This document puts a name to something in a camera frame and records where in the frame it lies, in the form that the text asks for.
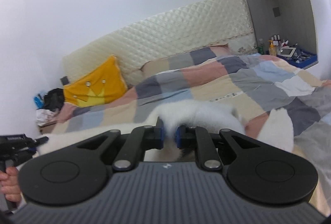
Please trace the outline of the person's left hand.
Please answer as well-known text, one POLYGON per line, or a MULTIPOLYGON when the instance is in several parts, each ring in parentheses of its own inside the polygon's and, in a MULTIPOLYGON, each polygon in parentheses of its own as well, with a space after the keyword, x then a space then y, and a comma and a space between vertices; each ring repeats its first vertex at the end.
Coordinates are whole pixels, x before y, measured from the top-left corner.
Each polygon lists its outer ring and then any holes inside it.
POLYGON ((21 190, 18 185, 18 169, 8 167, 5 172, 1 171, 1 193, 5 198, 19 205, 22 201, 21 190))

